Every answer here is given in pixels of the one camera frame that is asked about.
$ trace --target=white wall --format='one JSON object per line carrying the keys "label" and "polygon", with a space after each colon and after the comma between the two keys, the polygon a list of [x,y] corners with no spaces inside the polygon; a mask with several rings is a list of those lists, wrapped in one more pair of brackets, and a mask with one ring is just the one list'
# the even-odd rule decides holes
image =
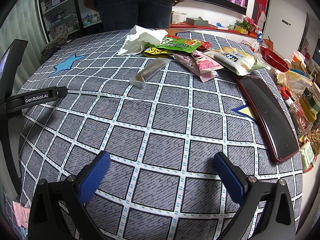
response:
{"label": "white wall", "polygon": [[[252,17],[254,2],[255,0],[248,0],[247,15],[249,17]],[[209,24],[215,25],[220,22],[223,26],[228,26],[229,24],[234,25],[236,20],[242,20],[244,17],[241,13],[230,9],[194,0],[185,0],[174,6],[172,10],[187,14],[180,16],[181,22],[185,22],[186,17],[198,18],[201,16],[203,19],[208,20]]]}
{"label": "white wall", "polygon": [[274,43],[274,50],[282,57],[290,58],[301,42],[307,13],[283,0],[270,0],[268,19],[263,38]]}
{"label": "white wall", "polygon": [[[313,55],[320,33],[320,22],[306,0],[271,0],[263,38],[270,36],[274,50],[282,57],[290,58],[299,48],[307,14],[310,26],[307,34],[308,52]],[[291,27],[282,20],[291,23]]]}

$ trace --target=green package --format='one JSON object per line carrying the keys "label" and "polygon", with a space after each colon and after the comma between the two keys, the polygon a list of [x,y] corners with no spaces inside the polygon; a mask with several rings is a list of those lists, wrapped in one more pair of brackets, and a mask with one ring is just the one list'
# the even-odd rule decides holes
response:
{"label": "green package", "polygon": [[[146,47],[155,47],[154,45],[151,45],[150,43],[147,43],[145,46]],[[159,46],[156,46],[156,48],[169,49],[169,50],[181,50],[181,51],[190,53],[190,52],[195,51],[199,46],[201,46],[201,43],[196,40],[164,37],[162,39],[161,44]]]}

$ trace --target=green snack package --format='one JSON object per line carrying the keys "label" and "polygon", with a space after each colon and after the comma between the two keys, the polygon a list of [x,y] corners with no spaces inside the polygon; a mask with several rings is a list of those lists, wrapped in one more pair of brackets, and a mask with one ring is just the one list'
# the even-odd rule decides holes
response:
{"label": "green snack package", "polygon": [[303,146],[300,147],[301,152],[301,161],[302,169],[305,172],[309,165],[314,162],[314,154],[310,142],[306,142]]}
{"label": "green snack package", "polygon": [[[154,47],[154,45],[151,45],[150,43],[147,43],[145,46]],[[195,51],[199,46],[201,46],[201,43],[196,40],[164,37],[162,39],[162,43],[159,46],[156,46],[156,48],[169,49],[169,50],[181,50],[181,51],[190,53]]]}

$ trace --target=red shelf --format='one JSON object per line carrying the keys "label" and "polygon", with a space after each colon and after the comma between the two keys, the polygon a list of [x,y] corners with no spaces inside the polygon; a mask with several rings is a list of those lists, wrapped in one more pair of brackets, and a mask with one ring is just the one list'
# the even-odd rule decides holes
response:
{"label": "red shelf", "polygon": [[245,36],[245,37],[250,37],[250,38],[253,38],[253,39],[257,38],[257,34],[256,33],[255,33],[255,36],[251,36],[249,34],[242,34],[240,32],[234,31],[234,30],[218,30],[217,28],[214,28],[214,27],[211,27],[211,26],[194,26],[194,25],[191,25],[191,24],[188,24],[188,23],[170,24],[170,29],[177,29],[177,28],[211,30],[211,31],[238,34],[238,35]]}

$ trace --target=blue gripper pad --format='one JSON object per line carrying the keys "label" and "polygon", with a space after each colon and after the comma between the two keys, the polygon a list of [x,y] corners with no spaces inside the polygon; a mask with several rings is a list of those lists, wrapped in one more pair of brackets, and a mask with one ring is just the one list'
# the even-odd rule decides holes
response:
{"label": "blue gripper pad", "polygon": [[79,185],[78,194],[79,202],[82,205],[92,199],[109,167],[110,154],[106,151],[101,151],[91,164],[86,167],[89,171],[87,171],[87,175],[82,179],[82,182]]}
{"label": "blue gripper pad", "polygon": [[232,201],[241,205],[244,202],[244,186],[232,171],[234,165],[223,153],[219,152],[213,157],[213,166],[217,171],[222,183],[226,187],[226,190],[228,191]]}

